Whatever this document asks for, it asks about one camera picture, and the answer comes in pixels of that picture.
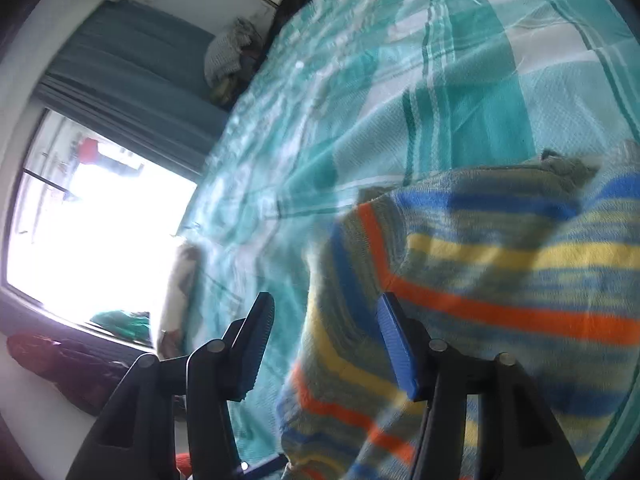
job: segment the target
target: gray curtain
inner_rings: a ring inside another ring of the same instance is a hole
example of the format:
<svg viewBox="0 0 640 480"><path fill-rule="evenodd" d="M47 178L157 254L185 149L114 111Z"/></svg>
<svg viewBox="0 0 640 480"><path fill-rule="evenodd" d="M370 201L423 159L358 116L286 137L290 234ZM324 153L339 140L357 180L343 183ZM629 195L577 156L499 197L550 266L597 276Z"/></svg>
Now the gray curtain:
<svg viewBox="0 0 640 480"><path fill-rule="evenodd" d="M140 4L103 3L71 36L36 95L47 107L195 182L228 114L209 102L213 36Z"/></svg>

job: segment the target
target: teal and white bedsheet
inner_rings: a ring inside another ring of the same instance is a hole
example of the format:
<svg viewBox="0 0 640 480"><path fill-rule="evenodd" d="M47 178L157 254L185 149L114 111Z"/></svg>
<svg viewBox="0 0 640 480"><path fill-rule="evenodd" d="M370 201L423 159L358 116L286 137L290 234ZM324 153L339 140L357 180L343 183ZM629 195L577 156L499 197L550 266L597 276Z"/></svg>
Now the teal and white bedsheet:
<svg viewBox="0 0 640 480"><path fill-rule="evenodd" d="M432 171L640 140L639 93L640 47L607 0L313 0L299 12L238 101L181 229L206 255L186 350L221 336L259 291L275 299L256 387L231 409L242 458L276 448L306 261L338 216L370 188Z"/></svg>

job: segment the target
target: bright window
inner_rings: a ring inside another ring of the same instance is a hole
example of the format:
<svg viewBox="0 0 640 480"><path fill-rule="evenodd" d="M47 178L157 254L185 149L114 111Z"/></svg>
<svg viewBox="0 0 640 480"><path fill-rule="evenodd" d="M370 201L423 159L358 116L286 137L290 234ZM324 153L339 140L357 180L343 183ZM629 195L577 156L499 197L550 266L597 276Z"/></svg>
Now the bright window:
<svg viewBox="0 0 640 480"><path fill-rule="evenodd" d="M47 112L14 206L7 281L59 316L153 312L196 185Z"/></svg>

